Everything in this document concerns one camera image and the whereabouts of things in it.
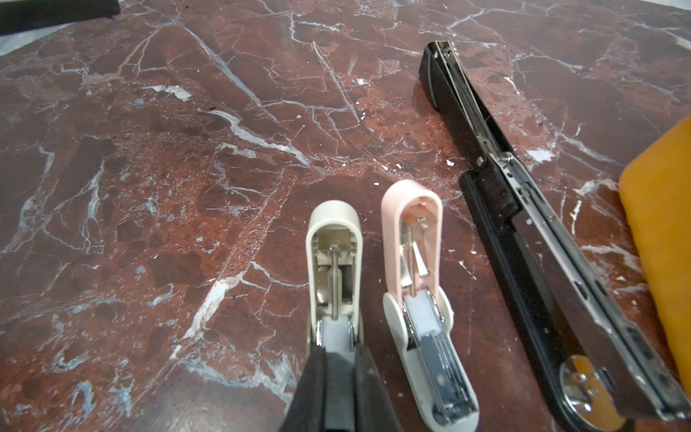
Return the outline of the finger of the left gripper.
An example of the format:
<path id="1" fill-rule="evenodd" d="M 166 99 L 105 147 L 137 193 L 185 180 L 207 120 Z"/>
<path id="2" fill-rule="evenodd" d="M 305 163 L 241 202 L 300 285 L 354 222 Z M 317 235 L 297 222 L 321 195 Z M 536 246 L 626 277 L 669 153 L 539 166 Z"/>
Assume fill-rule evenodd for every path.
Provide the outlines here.
<path id="1" fill-rule="evenodd" d="M 1 35 L 120 14 L 118 0 L 15 0 L 1 2 Z"/>

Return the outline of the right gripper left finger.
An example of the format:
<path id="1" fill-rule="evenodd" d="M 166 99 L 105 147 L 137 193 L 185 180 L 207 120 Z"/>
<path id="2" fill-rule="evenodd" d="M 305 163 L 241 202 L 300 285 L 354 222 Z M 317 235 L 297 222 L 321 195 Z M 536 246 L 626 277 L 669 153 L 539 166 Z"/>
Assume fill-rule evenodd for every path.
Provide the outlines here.
<path id="1" fill-rule="evenodd" d="M 280 432 L 322 432 L 327 383 L 327 352 L 311 345 L 300 383 L 293 396 Z"/>

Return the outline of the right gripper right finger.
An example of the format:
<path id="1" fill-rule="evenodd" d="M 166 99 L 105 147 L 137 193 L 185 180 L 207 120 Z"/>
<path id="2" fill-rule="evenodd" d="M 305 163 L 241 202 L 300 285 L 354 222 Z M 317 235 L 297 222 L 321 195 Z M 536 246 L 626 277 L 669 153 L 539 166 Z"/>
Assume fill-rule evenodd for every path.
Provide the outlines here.
<path id="1" fill-rule="evenodd" d="M 354 369 L 356 393 L 356 430 L 386 432 L 401 431 L 388 390 L 383 383 L 371 351 L 365 345 L 356 346 Z"/>

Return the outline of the yellow plastic tray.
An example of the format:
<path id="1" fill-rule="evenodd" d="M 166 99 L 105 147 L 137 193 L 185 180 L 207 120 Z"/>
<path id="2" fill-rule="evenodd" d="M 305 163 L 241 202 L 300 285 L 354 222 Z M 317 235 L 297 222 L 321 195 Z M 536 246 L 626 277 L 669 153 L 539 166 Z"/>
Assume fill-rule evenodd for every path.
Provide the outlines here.
<path id="1" fill-rule="evenodd" d="M 680 381 L 690 392 L 690 118 L 624 169 L 619 195 Z"/>

